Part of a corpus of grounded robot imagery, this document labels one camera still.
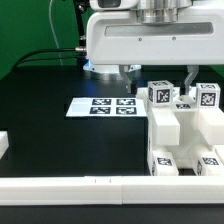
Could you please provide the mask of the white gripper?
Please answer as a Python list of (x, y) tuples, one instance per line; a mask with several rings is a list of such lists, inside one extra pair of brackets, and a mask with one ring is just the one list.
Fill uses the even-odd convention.
[(132, 64), (188, 65), (181, 94), (188, 95), (198, 65), (224, 64), (224, 0), (90, 0), (87, 58), (120, 65), (129, 94)]

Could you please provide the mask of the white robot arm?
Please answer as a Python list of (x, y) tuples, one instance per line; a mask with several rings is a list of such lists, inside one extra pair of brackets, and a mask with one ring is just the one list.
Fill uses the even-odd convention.
[(132, 65), (224, 65), (224, 0), (90, 0), (87, 58), (117, 65), (127, 91)]

